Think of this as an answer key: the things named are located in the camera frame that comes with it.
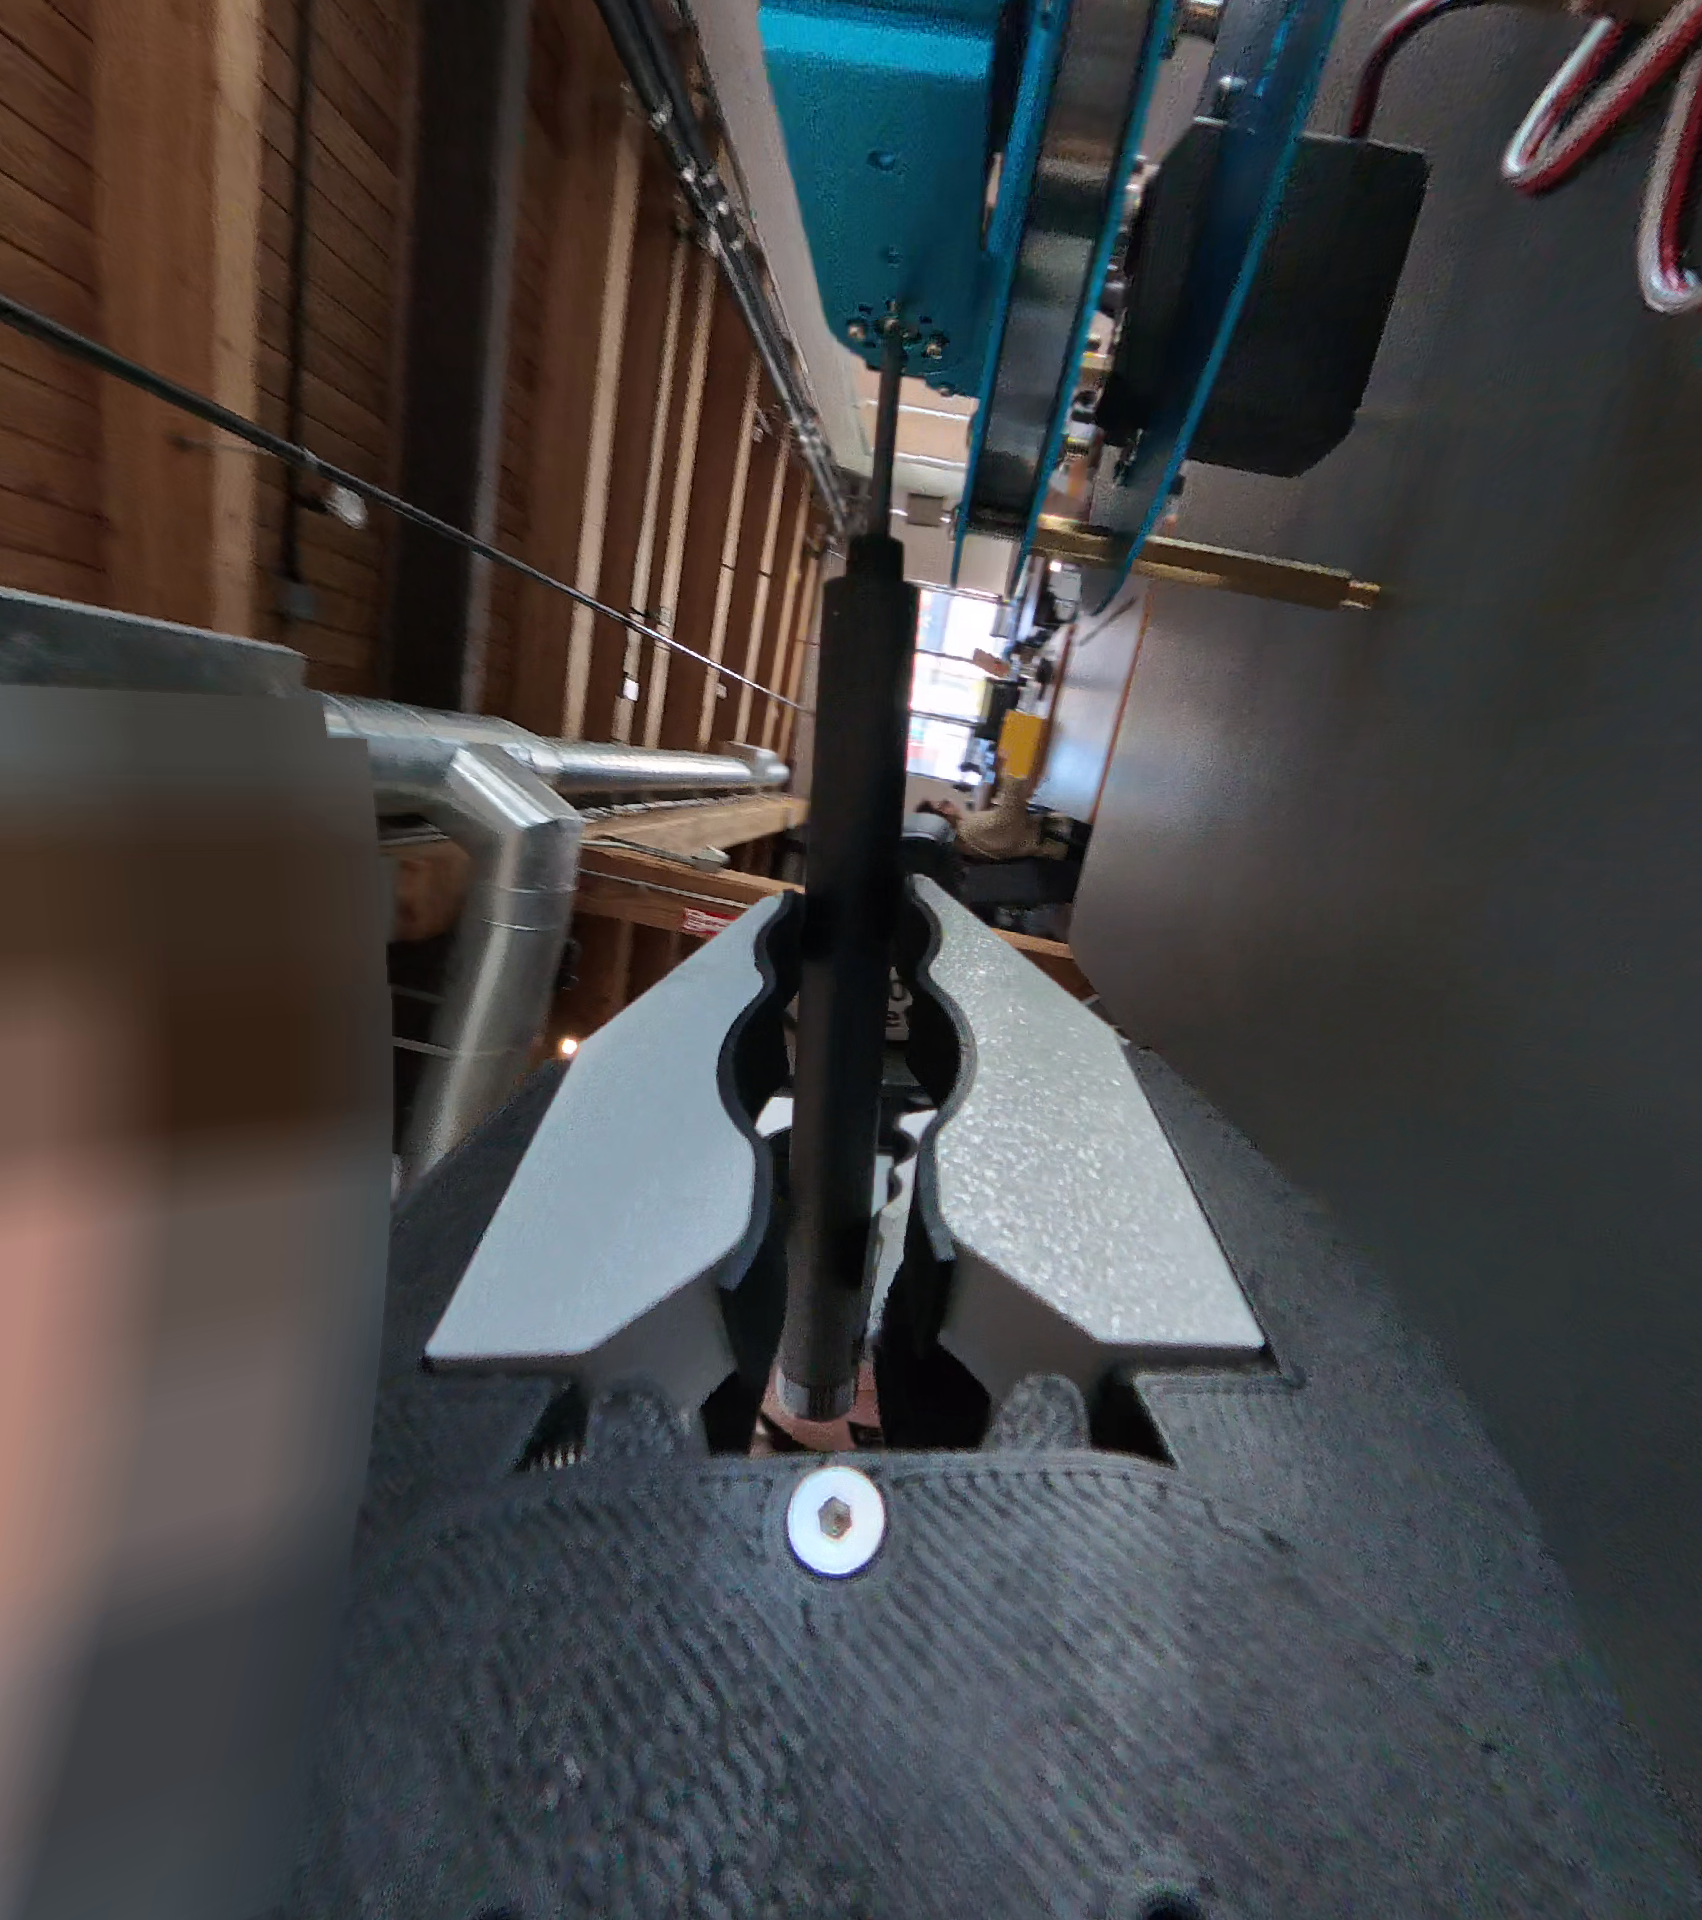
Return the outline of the large paned window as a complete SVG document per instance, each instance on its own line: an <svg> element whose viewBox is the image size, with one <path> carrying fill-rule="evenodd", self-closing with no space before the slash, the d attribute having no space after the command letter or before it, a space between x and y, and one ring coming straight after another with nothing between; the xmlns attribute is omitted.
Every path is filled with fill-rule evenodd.
<svg viewBox="0 0 1702 1920"><path fill-rule="evenodd" d="M961 780L991 693L1016 640L1015 603L974 591L926 588L919 602L908 690L907 772Z"/></svg>

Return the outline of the black tension rod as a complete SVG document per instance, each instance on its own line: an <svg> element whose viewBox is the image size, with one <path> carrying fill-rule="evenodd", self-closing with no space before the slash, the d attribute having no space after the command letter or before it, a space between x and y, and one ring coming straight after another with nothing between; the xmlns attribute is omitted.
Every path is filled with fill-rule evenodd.
<svg viewBox="0 0 1702 1920"><path fill-rule="evenodd" d="M482 540L478 534L429 512L413 499L385 490L370 478L322 458L308 443L299 443L274 434L261 422L217 401L212 396L205 396L191 385L127 356L124 351L118 351L116 348L104 345L96 337L65 324L48 311L38 309L29 301L14 299L3 291L0 324L13 332L19 332L30 341L61 354L63 358L100 371L121 385L150 397L180 416L212 427L215 434L220 434L224 440L239 441L255 454L278 463L281 467L311 473L326 488L355 494L370 507L382 510L387 516L395 516L406 526L446 541L470 558L500 565L503 569L525 578L543 589L566 598L593 618L611 619L618 627L638 633L645 641L650 641L652 646L676 658L693 659L694 668L706 674L715 674L721 680L729 680L752 693L759 693L774 706L803 709L803 703L794 696L778 692L771 683L764 683L738 668L723 665L708 653L694 652L686 641L670 636L663 626L643 619L632 609L615 606L597 594L586 591L585 588L578 588L577 584L566 582L530 564L528 560L503 549L503 545Z"/></svg>

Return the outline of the blue toy robot arm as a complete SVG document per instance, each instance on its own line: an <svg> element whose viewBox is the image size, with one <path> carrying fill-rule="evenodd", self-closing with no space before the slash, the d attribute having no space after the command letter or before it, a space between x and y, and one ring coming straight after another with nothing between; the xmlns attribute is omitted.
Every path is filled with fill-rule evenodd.
<svg viewBox="0 0 1702 1920"><path fill-rule="evenodd" d="M1204 100L1148 120L1202 3L760 3L838 337L976 403L955 549L1042 543L1095 608L1148 568L1191 463L1298 478L1355 426L1430 161L1306 127L1343 3L1216 3Z"/></svg>

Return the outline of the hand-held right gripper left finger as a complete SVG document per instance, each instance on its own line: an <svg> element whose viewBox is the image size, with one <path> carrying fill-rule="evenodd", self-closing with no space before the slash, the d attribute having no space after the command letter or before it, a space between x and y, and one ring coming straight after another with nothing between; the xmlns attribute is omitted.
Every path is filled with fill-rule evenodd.
<svg viewBox="0 0 1702 1920"><path fill-rule="evenodd" d="M586 1038L426 1344L440 1374L763 1395L785 1323L763 1131L805 895L759 900Z"/></svg>

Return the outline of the silver metal air duct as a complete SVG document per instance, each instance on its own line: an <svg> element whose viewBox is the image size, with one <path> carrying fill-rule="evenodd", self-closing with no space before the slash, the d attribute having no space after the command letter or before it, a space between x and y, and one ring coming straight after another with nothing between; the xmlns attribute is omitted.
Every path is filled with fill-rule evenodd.
<svg viewBox="0 0 1702 1920"><path fill-rule="evenodd" d="M307 658L68 598L0 588L0 683L307 693ZM414 1187L528 1073L574 917L585 819L574 797L782 794L769 746L721 752L550 737L496 715L326 692L326 732L365 743L379 813L414 813L469 860L446 988L399 1152Z"/></svg>

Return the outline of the black electric screwdriver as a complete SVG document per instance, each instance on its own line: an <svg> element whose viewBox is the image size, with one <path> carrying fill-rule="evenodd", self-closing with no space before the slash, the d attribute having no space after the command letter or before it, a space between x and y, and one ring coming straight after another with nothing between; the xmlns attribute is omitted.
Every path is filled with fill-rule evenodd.
<svg viewBox="0 0 1702 1920"><path fill-rule="evenodd" d="M892 945L903 897L907 733L919 591L891 530L910 333L882 333L863 530L824 588L799 941L788 1308L780 1408L838 1420L859 1393Z"/></svg>

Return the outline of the grey ceiling pipe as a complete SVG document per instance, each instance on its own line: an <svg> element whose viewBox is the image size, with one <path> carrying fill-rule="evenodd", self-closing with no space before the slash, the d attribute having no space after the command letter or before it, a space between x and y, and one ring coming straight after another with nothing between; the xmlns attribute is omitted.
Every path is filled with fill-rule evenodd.
<svg viewBox="0 0 1702 1920"><path fill-rule="evenodd" d="M721 273L756 348L773 392L791 426L823 512L834 536L848 532L848 504L838 466L828 452L812 390L794 343L769 293L763 253L738 192L724 179L699 113L684 69L654 7L640 2L598 2L598 16L635 85L645 120L669 155L675 179L708 236Z"/></svg>

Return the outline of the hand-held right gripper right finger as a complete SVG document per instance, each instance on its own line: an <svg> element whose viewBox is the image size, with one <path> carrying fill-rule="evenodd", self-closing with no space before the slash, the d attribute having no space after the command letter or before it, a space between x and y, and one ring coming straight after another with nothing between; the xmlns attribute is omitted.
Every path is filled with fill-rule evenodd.
<svg viewBox="0 0 1702 1920"><path fill-rule="evenodd" d="M998 1408L1033 1378L1263 1369L1271 1337L1117 1028L912 876L936 1093L915 1173L931 1345Z"/></svg>

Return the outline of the brass standoff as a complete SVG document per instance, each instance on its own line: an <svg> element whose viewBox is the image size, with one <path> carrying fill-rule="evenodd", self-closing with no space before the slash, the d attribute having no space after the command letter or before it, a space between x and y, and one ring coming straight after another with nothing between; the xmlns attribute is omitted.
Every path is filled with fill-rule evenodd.
<svg viewBox="0 0 1702 1920"><path fill-rule="evenodd" d="M1140 576L1313 611L1371 611L1385 588L1335 565L1252 553L1201 540L1146 538L1127 560L1125 540L1089 524L1046 516L1031 541L1049 562L1082 572Z"/></svg>

